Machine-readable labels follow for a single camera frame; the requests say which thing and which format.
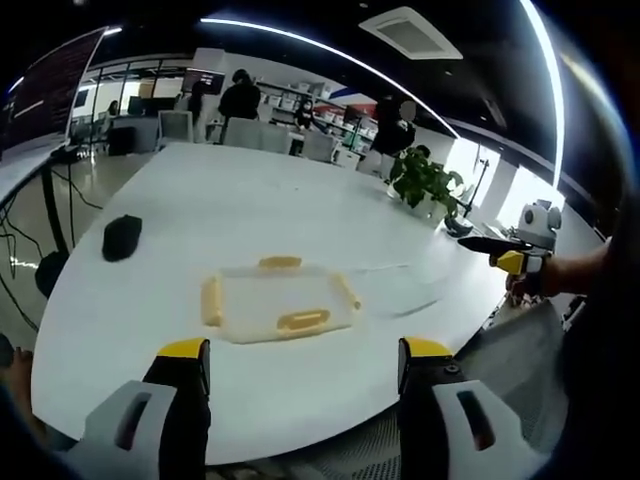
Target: chair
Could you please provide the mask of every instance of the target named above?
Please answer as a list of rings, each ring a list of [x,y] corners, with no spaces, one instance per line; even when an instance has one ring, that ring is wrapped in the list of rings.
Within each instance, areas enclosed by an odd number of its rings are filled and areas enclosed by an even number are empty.
[[[158,147],[171,141],[193,143],[193,120],[191,112],[161,110],[158,112]]]
[[[302,156],[318,162],[331,163],[335,140],[330,135],[307,131],[304,134]]]
[[[229,119],[223,143],[230,147],[285,154],[291,146],[286,128],[246,118]]]

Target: green leaves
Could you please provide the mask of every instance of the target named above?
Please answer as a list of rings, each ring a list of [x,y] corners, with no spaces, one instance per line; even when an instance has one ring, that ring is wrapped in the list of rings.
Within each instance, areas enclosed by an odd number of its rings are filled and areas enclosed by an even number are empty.
[[[457,204],[449,195],[448,185],[451,180],[456,186],[460,185],[462,177],[457,172],[445,172],[442,165],[429,162],[420,150],[408,148],[398,155],[389,177],[400,198],[411,208],[416,208],[429,193],[431,200],[447,207],[449,215],[456,213]]]

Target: white table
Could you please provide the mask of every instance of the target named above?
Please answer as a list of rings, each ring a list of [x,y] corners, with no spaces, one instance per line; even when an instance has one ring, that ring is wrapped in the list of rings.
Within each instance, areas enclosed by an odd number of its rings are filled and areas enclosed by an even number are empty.
[[[56,284],[36,344],[35,414],[80,438],[85,417],[141,379],[162,346],[198,336],[211,339],[208,464],[304,447],[388,408],[397,401],[398,338],[458,351],[500,300],[504,274],[407,214],[385,188],[285,155],[168,146],[113,197]],[[103,228],[127,213],[143,219],[138,249],[107,263]],[[363,315],[351,329],[289,342],[218,340],[200,321],[201,282],[276,254],[341,270],[411,264],[451,284],[439,302],[402,319]]]

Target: human hand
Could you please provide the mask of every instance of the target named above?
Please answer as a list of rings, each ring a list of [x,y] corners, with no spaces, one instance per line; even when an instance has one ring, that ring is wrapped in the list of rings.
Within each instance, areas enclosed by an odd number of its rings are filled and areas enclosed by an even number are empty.
[[[562,291],[563,275],[562,261],[551,256],[544,260],[539,273],[507,276],[505,288],[515,306],[522,303],[525,295],[556,296]]]
[[[2,380],[15,407],[36,438],[47,444],[47,432],[44,424],[35,417],[31,408],[31,369],[33,353],[16,348],[11,366],[1,372]]]
[[[20,408],[31,411],[31,368],[33,353],[17,347],[13,352],[11,366],[2,372],[4,384]]]

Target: ceiling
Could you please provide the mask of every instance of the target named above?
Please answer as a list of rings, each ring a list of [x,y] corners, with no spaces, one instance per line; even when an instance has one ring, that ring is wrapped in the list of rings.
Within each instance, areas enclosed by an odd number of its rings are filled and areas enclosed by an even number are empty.
[[[343,0],[336,7],[329,4],[310,7],[293,0],[196,0],[173,2],[173,7],[171,3],[163,2],[160,6],[157,1],[87,0],[77,6],[71,0],[50,0],[37,8],[19,5],[21,13],[16,18],[28,18],[29,22],[25,24],[28,26],[24,39],[5,41],[5,45],[11,41],[15,55],[5,60],[8,68],[3,69],[2,84],[9,85],[27,65],[62,41],[103,25],[122,25],[122,33],[105,39],[96,62],[218,47],[310,70],[374,99],[393,93],[392,87],[361,67],[306,44],[265,32],[198,23],[200,17],[214,15],[278,27],[331,45],[392,77],[438,114],[494,132],[550,161],[554,158],[555,114],[549,76],[538,41],[518,0]],[[544,3],[551,9],[547,11],[554,20],[577,34],[580,41],[590,37],[591,27],[583,18],[591,12],[588,1],[580,3],[583,15],[578,20],[572,2]],[[464,59],[412,61],[357,27],[363,20],[398,6],[409,6],[422,14]],[[622,22],[633,27],[626,20]],[[598,46],[587,45],[598,53]],[[613,158],[611,145],[582,86],[559,63],[567,110],[563,170],[605,210],[611,209],[620,192],[613,162],[604,161]],[[427,114],[419,123],[447,133]],[[463,136],[470,136],[458,130]],[[526,155],[509,149],[503,155],[550,178],[548,170]],[[566,185],[561,184],[561,191],[575,196]]]

